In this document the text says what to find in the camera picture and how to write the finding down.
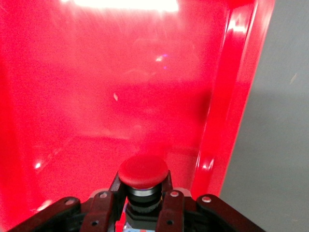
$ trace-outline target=red button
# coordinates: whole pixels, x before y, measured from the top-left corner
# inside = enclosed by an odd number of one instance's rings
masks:
[[[126,185],[136,189],[148,189],[160,184],[168,172],[168,166],[160,157],[137,155],[124,161],[118,174]]]

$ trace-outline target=gray wall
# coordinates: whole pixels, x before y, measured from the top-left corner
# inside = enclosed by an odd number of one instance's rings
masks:
[[[221,198],[268,232],[309,232],[309,0],[277,0]]]

